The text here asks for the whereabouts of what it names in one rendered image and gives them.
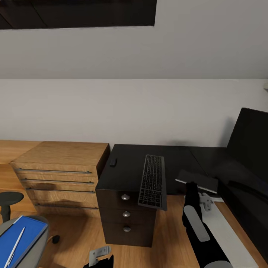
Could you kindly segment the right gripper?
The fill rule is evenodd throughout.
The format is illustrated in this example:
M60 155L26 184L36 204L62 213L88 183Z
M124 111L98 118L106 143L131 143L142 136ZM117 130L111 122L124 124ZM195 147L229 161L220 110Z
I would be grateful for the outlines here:
M197 184L194 183L194 181L191 181L191 183L186 183L186 198L193 197L200 203L200 196L198 194L198 187Z

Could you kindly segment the keyboard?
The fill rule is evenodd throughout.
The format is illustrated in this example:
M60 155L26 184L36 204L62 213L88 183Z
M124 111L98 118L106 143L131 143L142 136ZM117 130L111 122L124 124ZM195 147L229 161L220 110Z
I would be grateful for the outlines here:
M168 211L163 156L146 155L138 205Z

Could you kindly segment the notebook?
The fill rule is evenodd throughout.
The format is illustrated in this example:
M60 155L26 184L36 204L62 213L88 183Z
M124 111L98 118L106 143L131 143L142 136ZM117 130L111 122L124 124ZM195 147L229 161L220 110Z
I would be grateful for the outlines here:
M194 181L198 188L217 193L218 179L181 170L175 180L185 184Z

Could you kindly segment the folder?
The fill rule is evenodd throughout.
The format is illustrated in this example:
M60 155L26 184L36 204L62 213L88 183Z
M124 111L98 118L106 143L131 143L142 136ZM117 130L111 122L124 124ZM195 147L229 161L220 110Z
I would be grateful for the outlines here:
M7 259L9 258L23 228L24 231L13 253L14 256L10 261L10 264L8 264L9 266L7 265L7 268L15 268L17 266L47 227L47 223L26 216L20 216L0 236L0 268L4 268L7 263Z

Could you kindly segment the monitor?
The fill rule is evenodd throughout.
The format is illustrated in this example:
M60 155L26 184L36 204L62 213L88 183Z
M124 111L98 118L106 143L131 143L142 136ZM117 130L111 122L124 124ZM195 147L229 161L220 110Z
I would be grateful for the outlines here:
M242 107L225 153L268 184L268 112ZM268 200L247 185L229 181Z

